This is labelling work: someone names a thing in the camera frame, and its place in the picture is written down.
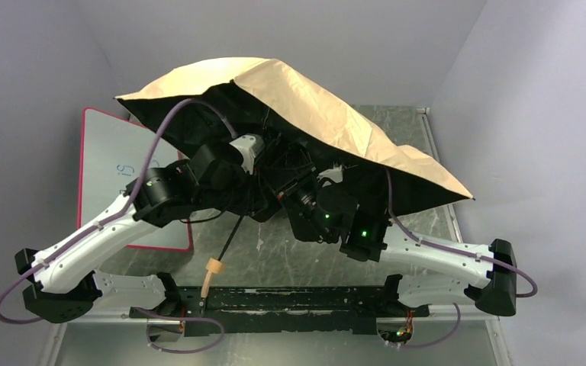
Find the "beige folding umbrella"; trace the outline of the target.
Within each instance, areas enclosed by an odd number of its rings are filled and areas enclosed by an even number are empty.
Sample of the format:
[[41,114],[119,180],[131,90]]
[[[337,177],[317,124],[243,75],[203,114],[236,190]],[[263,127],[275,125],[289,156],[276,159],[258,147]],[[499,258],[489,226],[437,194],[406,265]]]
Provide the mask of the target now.
[[239,133],[261,133],[270,146],[280,142],[303,149],[304,168],[318,174],[335,165],[343,167],[343,178],[349,180],[379,169],[406,174],[408,190],[422,189],[432,199],[429,207],[402,215],[471,197],[433,157],[394,144],[345,101],[277,59],[203,60],[176,68],[118,101],[142,125],[157,130],[167,113],[187,98],[220,111],[219,116],[197,108],[177,113],[163,139],[187,156],[220,139],[227,120]]

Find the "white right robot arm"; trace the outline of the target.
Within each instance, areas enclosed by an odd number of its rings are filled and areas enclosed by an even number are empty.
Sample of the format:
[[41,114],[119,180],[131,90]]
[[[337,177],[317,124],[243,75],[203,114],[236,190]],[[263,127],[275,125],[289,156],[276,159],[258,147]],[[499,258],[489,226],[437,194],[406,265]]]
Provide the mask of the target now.
[[406,174],[379,169],[354,180],[306,175],[274,191],[296,239],[340,244],[359,262],[399,262],[441,275],[407,280],[399,301],[411,308],[470,299],[495,316],[516,313],[516,266],[511,244],[458,243],[414,233],[399,216],[429,207],[431,196],[406,188]]

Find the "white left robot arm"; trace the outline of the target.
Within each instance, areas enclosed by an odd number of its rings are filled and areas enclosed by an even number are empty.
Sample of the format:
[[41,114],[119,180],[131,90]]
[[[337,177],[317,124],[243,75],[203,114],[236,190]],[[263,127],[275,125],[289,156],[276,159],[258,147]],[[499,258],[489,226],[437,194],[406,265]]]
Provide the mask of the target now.
[[253,211],[260,143],[208,144],[192,159],[149,164],[98,216],[63,241],[22,249],[15,257],[25,308],[38,320],[66,323],[96,307],[131,307],[171,315],[182,309],[179,289],[164,272],[113,275],[100,264],[132,242],[200,210]]

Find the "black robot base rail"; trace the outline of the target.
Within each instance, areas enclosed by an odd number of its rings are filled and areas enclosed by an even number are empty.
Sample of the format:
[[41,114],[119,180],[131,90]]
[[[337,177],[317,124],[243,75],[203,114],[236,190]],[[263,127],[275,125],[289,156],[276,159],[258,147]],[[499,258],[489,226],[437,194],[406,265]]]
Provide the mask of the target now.
[[337,287],[212,287],[205,300],[199,287],[170,291],[152,309],[161,316],[184,316],[186,337],[218,334],[215,324],[195,323],[205,317],[220,322],[227,333],[350,331],[374,335],[380,319],[427,317],[426,305],[410,308],[399,301],[393,284]]

